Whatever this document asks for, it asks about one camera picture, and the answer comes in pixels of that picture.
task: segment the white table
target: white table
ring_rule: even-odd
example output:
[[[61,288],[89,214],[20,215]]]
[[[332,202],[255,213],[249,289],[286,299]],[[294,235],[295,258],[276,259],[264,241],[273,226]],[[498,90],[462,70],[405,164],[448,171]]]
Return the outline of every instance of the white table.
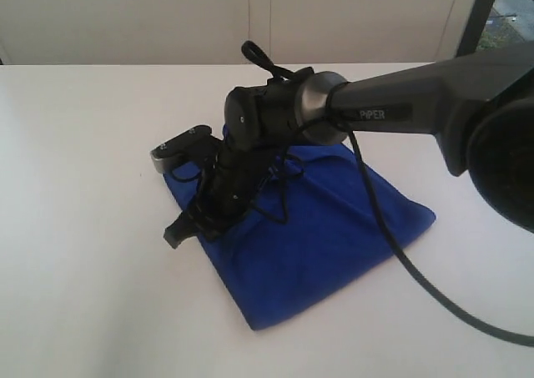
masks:
[[[253,66],[0,68],[0,376],[534,376],[533,349],[463,324],[396,260],[256,333],[196,239],[164,242],[179,208],[149,150],[195,124],[219,132],[227,92],[266,78]],[[534,237],[451,177],[432,137],[358,136],[373,168],[438,215],[408,251],[416,265],[475,315],[534,334]]]

